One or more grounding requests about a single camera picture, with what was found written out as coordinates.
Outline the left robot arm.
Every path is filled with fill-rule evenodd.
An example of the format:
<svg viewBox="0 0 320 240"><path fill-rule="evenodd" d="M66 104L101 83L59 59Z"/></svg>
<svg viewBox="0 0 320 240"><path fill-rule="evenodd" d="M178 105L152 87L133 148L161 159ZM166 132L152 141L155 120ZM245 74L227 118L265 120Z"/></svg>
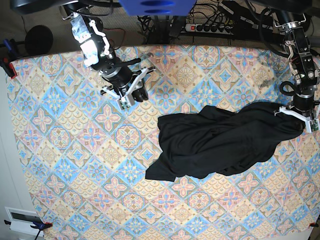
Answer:
<svg viewBox="0 0 320 240"><path fill-rule="evenodd" d="M255 0L256 4L265 9L256 15L249 1L245 3L251 14L258 20L260 40L274 54L287 59L295 83L289 81L280 85L283 95L293 97L293 107L300 112L311 112L320 102L314 100L315 87L320 83L320 70L313 61L311 42L302 26L307 19L305 14L312 9L311 0ZM267 15L275 14L277 22L274 26L284 31L283 49L286 53L276 50L264 37L263 23Z"/></svg>

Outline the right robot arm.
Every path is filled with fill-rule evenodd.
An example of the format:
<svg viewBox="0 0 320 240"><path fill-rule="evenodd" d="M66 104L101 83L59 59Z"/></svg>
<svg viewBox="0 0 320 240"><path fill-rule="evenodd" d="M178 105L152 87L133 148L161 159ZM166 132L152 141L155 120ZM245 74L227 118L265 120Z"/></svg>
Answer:
<svg viewBox="0 0 320 240"><path fill-rule="evenodd" d="M102 87L100 94L112 95L122 109L133 106L136 102L149 99L144 77L151 72L144 67L131 71L130 66L140 63L140 58L122 61L116 50L103 32L101 15L90 12L90 7L112 9L113 1L96 0L12 0L10 8L18 14L27 15L51 7L60 7L70 20L74 39L84 55L84 64L97 72L108 83Z"/></svg>

